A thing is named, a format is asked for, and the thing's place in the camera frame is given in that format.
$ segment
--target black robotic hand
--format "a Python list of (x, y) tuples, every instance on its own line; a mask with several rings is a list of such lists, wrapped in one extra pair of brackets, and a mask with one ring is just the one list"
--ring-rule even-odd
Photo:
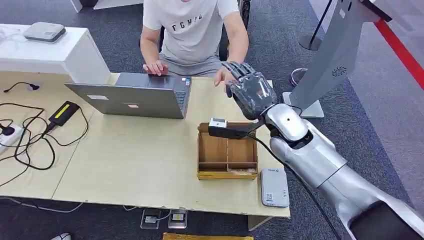
[(277, 103), (276, 93), (261, 72), (255, 71), (246, 62), (223, 61), (222, 65), (236, 79), (225, 83), (226, 94), (234, 98), (247, 119), (259, 119), (267, 108)]

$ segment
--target laptop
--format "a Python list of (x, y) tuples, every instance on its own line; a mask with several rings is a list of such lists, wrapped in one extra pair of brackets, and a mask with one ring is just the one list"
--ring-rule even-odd
[(102, 114), (184, 119), (191, 78), (123, 72), (115, 85), (65, 86)]

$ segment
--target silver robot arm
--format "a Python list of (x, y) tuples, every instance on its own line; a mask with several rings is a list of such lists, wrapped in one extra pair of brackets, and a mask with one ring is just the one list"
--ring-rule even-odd
[(272, 152), (320, 192), (352, 239), (424, 237), (424, 221), (412, 208), (347, 166), (334, 144), (291, 107), (277, 104), (265, 119), (281, 133), (269, 141)]
[(292, 107), (277, 104), (275, 92), (260, 72), (247, 63), (223, 65), (237, 79), (227, 84), (227, 95), (246, 118), (258, 119), (270, 129), (272, 152), (320, 192), (352, 239), (424, 238), (423, 218), (348, 167), (335, 145)]

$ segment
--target man's left hand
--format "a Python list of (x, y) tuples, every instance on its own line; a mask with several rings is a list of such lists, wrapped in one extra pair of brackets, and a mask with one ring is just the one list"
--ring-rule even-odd
[(222, 66), (219, 69), (219, 71), (216, 73), (213, 80), (214, 80), (214, 83), (215, 83), (215, 87), (217, 87), (221, 82), (224, 82), (224, 84), (226, 84), (228, 82), (235, 82), (236, 81), (234, 76), (224, 66)]

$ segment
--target person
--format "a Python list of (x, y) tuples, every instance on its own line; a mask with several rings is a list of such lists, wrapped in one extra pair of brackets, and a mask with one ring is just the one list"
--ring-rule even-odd
[(214, 77), (215, 86), (234, 80), (221, 65), (218, 49), (224, 24), (230, 43), (227, 61), (245, 60), (249, 39), (237, 0), (144, 0), (143, 8), (140, 49), (147, 73)]

